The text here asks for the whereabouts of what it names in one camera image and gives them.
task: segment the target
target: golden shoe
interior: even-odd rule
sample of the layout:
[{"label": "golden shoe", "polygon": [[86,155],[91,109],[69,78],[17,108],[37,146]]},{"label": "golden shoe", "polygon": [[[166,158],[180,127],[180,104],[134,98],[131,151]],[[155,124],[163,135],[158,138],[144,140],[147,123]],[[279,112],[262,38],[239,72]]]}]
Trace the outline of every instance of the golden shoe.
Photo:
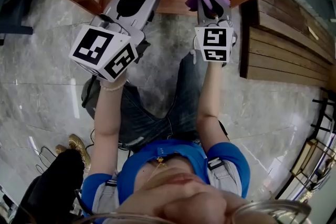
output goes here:
[{"label": "golden shoe", "polygon": [[80,156],[82,157],[82,160],[85,164],[85,168],[90,169],[91,158],[85,149],[83,141],[77,135],[71,134],[69,136],[69,145],[70,148],[77,150],[80,153]]},{"label": "golden shoe", "polygon": [[56,146],[56,154],[57,155],[60,154],[60,153],[62,153],[62,152],[64,152],[64,151],[66,151],[66,150],[67,150],[67,148],[64,147],[64,146],[62,146],[62,145],[57,145]]}]

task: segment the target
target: gray backpack strap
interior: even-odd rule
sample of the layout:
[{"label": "gray backpack strap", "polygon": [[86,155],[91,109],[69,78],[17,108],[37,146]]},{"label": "gray backpack strap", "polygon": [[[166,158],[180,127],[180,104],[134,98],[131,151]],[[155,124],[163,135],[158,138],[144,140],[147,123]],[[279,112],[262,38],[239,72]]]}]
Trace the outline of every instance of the gray backpack strap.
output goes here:
[{"label": "gray backpack strap", "polygon": [[236,165],[219,157],[208,161],[210,185],[215,188],[242,195],[242,183]]},{"label": "gray backpack strap", "polygon": [[94,196],[92,212],[94,214],[111,213],[119,207],[117,173],[111,180],[102,183]]}]

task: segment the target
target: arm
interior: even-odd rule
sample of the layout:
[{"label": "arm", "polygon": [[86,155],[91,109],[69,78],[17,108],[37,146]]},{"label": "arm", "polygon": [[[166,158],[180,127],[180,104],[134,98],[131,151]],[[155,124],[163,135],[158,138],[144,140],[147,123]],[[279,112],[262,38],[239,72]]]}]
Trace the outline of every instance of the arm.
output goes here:
[{"label": "arm", "polygon": [[[113,83],[103,81],[103,86],[116,88],[124,83],[125,78],[126,72]],[[100,90],[94,117],[95,145],[89,175],[98,173],[113,175],[117,169],[122,89],[123,87],[116,91],[106,91],[103,88]]]},{"label": "arm", "polygon": [[222,63],[209,62],[198,102],[197,130],[205,153],[215,144],[230,142],[218,121]]}]

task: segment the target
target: jeans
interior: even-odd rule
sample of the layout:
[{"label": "jeans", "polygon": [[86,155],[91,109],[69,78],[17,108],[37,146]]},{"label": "jeans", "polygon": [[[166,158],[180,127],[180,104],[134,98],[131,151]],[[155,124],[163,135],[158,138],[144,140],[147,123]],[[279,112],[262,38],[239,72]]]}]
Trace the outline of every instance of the jeans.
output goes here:
[{"label": "jeans", "polygon": [[[119,143],[123,148],[139,151],[155,140],[176,138],[199,142],[196,131],[196,116],[207,62],[203,61],[200,51],[196,51],[196,64],[193,55],[187,54],[180,62],[176,92],[173,104],[162,119],[148,112],[142,105],[136,86],[126,83],[121,100],[121,126]],[[87,95],[90,80],[86,82],[82,100]],[[85,108],[94,119],[99,96],[99,82],[95,81]]]}]

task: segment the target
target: necklace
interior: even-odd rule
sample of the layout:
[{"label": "necklace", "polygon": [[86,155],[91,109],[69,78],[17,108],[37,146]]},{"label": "necklace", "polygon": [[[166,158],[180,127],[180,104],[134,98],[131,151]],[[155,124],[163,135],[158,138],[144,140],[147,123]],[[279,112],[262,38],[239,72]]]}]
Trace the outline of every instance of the necklace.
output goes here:
[{"label": "necklace", "polygon": [[150,177],[147,179],[146,182],[148,182],[149,179],[152,178],[152,176],[154,175],[155,171],[160,167],[160,165],[162,165],[163,167],[167,167],[167,165],[166,165],[165,163],[163,163],[163,157],[157,157],[156,160],[159,162],[159,164],[156,166],[156,168],[155,168],[154,171],[151,173]]}]

